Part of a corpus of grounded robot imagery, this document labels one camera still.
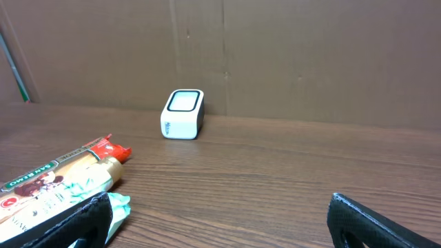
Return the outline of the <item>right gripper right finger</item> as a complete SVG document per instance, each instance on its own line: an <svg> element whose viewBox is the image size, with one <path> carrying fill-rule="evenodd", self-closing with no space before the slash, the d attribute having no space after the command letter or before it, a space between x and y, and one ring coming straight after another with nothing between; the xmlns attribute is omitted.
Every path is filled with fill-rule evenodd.
<svg viewBox="0 0 441 248"><path fill-rule="evenodd" d="M338 248L440 248L440 244L339 193L331 197L327 226Z"/></svg>

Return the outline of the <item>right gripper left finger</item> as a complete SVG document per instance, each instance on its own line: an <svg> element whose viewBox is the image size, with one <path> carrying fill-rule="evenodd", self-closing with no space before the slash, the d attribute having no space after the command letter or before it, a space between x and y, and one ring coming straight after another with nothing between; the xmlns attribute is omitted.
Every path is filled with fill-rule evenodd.
<svg viewBox="0 0 441 248"><path fill-rule="evenodd" d="M113 211L107 192L99 192L41 224L1 243L8 247L105 246Z"/></svg>

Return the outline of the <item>teal snack packet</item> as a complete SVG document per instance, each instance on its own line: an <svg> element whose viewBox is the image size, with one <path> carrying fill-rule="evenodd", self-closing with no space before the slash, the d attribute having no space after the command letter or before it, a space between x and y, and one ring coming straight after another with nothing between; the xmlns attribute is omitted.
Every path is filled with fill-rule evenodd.
<svg viewBox="0 0 441 248"><path fill-rule="evenodd" d="M78 203L82 203L86 199L98 193L103 193L103 191L98 191L95 193L92 192L92 193L73 194L71 195L69 202L76 205ZM112 222L110 224L107 233L107 238L105 241L106 247L110 243L110 241L114 238L115 233L119 230L120 226L123 224L123 222L130 215L131 212L129 196L124 196L118 193L107 193L107 196L110 199L110 204L112 208Z"/></svg>

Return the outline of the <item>spaghetti pack with red ends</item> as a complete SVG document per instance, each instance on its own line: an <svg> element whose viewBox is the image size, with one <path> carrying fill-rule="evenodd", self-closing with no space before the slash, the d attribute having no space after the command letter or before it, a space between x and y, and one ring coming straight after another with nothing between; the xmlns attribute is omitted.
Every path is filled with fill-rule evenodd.
<svg viewBox="0 0 441 248"><path fill-rule="evenodd" d="M27 230L96 192L123 174L132 148L97 138L1 186L1 226Z"/></svg>

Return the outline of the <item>white Pantene tube gold cap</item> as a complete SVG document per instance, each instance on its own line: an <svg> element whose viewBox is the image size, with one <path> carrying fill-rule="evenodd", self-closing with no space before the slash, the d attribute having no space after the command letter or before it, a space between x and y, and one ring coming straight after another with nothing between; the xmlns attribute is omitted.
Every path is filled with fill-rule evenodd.
<svg viewBox="0 0 441 248"><path fill-rule="evenodd" d="M1 242L9 240L74 206L71 195L109 190L123 175L118 159L75 162L22 183L11 182L1 194Z"/></svg>

